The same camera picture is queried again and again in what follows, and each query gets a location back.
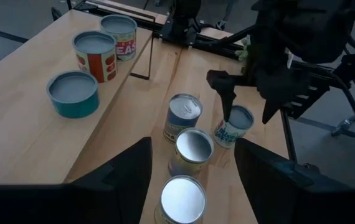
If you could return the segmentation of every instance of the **can label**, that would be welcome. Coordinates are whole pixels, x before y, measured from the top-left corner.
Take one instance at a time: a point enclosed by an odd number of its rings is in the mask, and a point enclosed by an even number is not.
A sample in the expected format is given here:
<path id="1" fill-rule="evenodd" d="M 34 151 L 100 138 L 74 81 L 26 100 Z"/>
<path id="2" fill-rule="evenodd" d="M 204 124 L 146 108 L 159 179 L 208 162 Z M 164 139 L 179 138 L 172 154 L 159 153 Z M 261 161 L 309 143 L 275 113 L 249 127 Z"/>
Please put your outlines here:
<path id="1" fill-rule="evenodd" d="M 167 218 L 166 215 L 164 215 L 161 208 L 161 203 L 159 203 L 155 208 L 154 221 L 155 224 L 178 224 L 177 222 L 171 221 L 170 219 Z"/>
<path id="2" fill-rule="evenodd" d="M 215 142 L 225 148 L 233 147 L 235 140 L 241 138 L 248 129 L 237 129 L 223 119 L 214 131 Z"/>
<path id="3" fill-rule="evenodd" d="M 112 34 L 116 40 L 116 55 L 119 60 L 126 61 L 136 55 L 136 30 L 129 34 Z"/>
<path id="4" fill-rule="evenodd" d="M 172 155 L 168 164 L 169 174 L 171 174 L 172 177 L 176 175 L 195 176 L 200 173 L 205 164 L 206 162 L 193 163 L 185 160 L 175 147 L 175 153 Z"/>
<path id="5" fill-rule="evenodd" d="M 183 131 L 186 128 L 193 128 L 194 126 L 179 126 L 175 124 L 171 124 L 168 122 L 168 119 L 166 119 L 165 122 L 165 128 L 164 128 L 164 136 L 166 140 L 168 140 L 171 143 L 176 142 L 176 138 L 178 137 L 178 134 Z"/>
<path id="6" fill-rule="evenodd" d="M 116 76 L 115 48 L 104 54 L 85 54 L 75 50 L 78 67 L 90 72 L 99 83 L 107 82 Z"/>

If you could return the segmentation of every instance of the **gray floor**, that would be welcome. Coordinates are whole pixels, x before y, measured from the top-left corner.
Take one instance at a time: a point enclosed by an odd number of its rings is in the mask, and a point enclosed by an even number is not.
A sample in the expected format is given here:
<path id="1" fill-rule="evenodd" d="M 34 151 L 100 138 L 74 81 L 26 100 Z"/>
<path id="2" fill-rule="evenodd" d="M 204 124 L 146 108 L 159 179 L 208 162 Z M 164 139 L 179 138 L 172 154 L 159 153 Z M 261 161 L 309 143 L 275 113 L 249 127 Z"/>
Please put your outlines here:
<path id="1" fill-rule="evenodd" d="M 117 0 L 123 4 L 143 8 L 144 0 Z M 166 13 L 171 0 L 163 0 L 160 7 L 150 1 L 147 10 Z M 254 0 L 236 0 L 226 31 L 237 32 L 252 25 L 256 12 L 250 10 Z M 55 6 L 63 13 L 67 11 L 60 0 L 0 0 L 0 31 L 31 38 L 52 22 L 50 7 Z M 227 1 L 203 0 L 198 19 L 215 24 L 223 18 Z M 0 38 L 0 59 L 18 48 L 20 43 Z M 336 66 L 339 60 L 332 63 Z M 351 88 L 355 97 L 355 86 Z M 316 102 L 303 116 L 315 121 L 319 128 L 290 121 L 299 163 L 317 165 L 325 175 L 355 187 L 355 138 L 339 136 L 332 138 L 328 129 L 353 114 L 341 90 L 332 89 Z M 350 131 L 355 133 L 355 125 Z"/>

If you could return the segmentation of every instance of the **silver can lid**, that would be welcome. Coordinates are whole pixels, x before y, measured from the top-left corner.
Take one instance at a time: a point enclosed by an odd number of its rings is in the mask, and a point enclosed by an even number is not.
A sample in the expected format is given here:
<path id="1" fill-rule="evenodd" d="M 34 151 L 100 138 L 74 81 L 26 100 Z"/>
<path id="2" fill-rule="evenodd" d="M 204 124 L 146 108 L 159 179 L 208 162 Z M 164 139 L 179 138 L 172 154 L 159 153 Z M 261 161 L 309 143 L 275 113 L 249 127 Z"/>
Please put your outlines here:
<path id="1" fill-rule="evenodd" d="M 207 133 L 197 128 L 186 128 L 178 134 L 176 148 L 187 161 L 202 163 L 214 153 L 214 142 Z"/>
<path id="2" fill-rule="evenodd" d="M 98 83 L 93 75 L 82 71 L 63 72 L 47 84 L 47 94 L 58 103 L 79 103 L 96 93 Z"/>
<path id="3" fill-rule="evenodd" d="M 237 129 L 249 129 L 253 125 L 253 115 L 244 106 L 233 105 L 229 123 Z"/>
<path id="4" fill-rule="evenodd" d="M 137 23 L 128 16 L 109 15 L 100 21 L 100 27 L 112 34 L 129 34 L 137 29 Z"/>
<path id="5" fill-rule="evenodd" d="M 86 54 L 104 54 L 115 48 L 116 40 L 100 31 L 84 31 L 72 39 L 75 49 Z"/>
<path id="6" fill-rule="evenodd" d="M 169 108 L 173 114 L 183 119 L 194 119 L 202 113 L 200 101 L 196 97 L 185 93 L 172 97 Z"/>
<path id="7" fill-rule="evenodd" d="M 205 190 L 194 178 L 178 175 L 170 179 L 161 194 L 165 214 L 177 223 L 194 223 L 206 208 Z"/>

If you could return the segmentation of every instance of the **wooden tabletop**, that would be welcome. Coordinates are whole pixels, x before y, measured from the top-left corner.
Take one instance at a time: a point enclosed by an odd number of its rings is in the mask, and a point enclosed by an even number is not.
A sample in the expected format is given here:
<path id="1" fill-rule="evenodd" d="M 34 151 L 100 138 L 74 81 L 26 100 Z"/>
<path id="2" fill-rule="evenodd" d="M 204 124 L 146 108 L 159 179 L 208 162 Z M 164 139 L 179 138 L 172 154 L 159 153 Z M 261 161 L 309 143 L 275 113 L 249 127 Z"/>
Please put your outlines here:
<path id="1" fill-rule="evenodd" d="M 117 64 L 112 82 L 99 84 L 98 109 L 82 119 L 63 118 L 46 93 L 61 72 L 79 70 L 72 37 L 100 30 L 100 18 L 70 11 L 0 61 L 0 184 L 51 184 L 64 181 L 81 150 L 96 133 L 148 43 L 138 29 L 136 58 Z"/>
<path id="2" fill-rule="evenodd" d="M 123 6 L 107 0 L 102 1 Z M 164 15 L 153 12 L 149 14 L 156 17 L 158 22 L 166 20 Z M 216 38 L 229 35 L 215 29 L 205 29 L 203 34 Z M 149 45 L 134 67 L 135 73 L 147 74 L 148 57 Z M 189 93 L 198 97 L 204 110 L 197 127 L 208 133 L 211 133 L 222 119 L 220 97 L 206 82 L 206 73 L 210 69 L 238 74 L 240 64 L 218 55 L 196 49 L 182 49 L 155 40 L 151 79 L 146 81 L 134 77 L 128 78 L 101 130 L 93 142 L 82 151 L 67 181 L 73 181 L 94 170 L 142 137 L 151 136 L 153 174 L 141 223 L 154 223 L 154 208 L 163 185 L 170 178 L 167 163 L 174 149 L 174 146 L 163 137 L 169 100 L 177 93 Z M 257 90 L 251 87 L 236 87 L 235 93 L 237 98 L 234 103 L 246 106 L 255 117 L 254 126 L 244 137 L 288 158 L 280 113 L 264 125 L 262 112 L 265 100 Z M 215 154 L 198 179 L 208 197 L 207 210 L 202 223 L 256 223 L 255 215 L 239 179 L 233 150 L 226 150 L 216 145 Z"/>

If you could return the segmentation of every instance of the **can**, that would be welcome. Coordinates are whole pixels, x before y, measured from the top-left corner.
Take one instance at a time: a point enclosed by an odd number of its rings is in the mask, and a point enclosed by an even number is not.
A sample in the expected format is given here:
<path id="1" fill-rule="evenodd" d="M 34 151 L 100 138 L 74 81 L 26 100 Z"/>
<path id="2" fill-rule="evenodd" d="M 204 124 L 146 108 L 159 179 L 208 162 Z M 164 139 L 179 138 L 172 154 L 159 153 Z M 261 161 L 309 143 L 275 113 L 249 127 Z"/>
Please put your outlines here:
<path id="1" fill-rule="evenodd" d="M 99 104 L 98 84 L 93 75 L 82 71 L 69 71 L 52 78 L 47 94 L 55 110 L 66 118 L 83 118 L 93 113 Z"/>
<path id="2" fill-rule="evenodd" d="M 116 40 L 116 55 L 126 61 L 136 55 L 136 30 L 138 25 L 129 16 L 109 15 L 100 21 L 102 31 L 111 34 Z"/>
<path id="3" fill-rule="evenodd" d="M 253 122 L 254 118 L 250 110 L 244 106 L 233 105 L 229 122 L 222 119 L 215 128 L 214 140 L 224 148 L 231 148 L 235 140 L 244 136 L 252 127 Z"/>
<path id="4" fill-rule="evenodd" d="M 154 211 L 156 224 L 199 223 L 207 205 L 204 188 L 194 178 L 179 175 L 169 179 Z"/>
<path id="5" fill-rule="evenodd" d="M 100 31 L 84 31 L 72 39 L 78 66 L 90 72 L 99 83 L 107 82 L 116 75 L 116 40 Z"/>
<path id="6" fill-rule="evenodd" d="M 187 128 L 177 136 L 175 152 L 168 164 L 169 174 L 195 177 L 213 153 L 214 142 L 207 133 Z"/>
<path id="7" fill-rule="evenodd" d="M 175 143 L 178 134 L 186 129 L 196 126 L 202 113 L 200 101 L 189 94 L 180 93 L 169 101 L 168 114 L 165 121 L 164 136 Z"/>

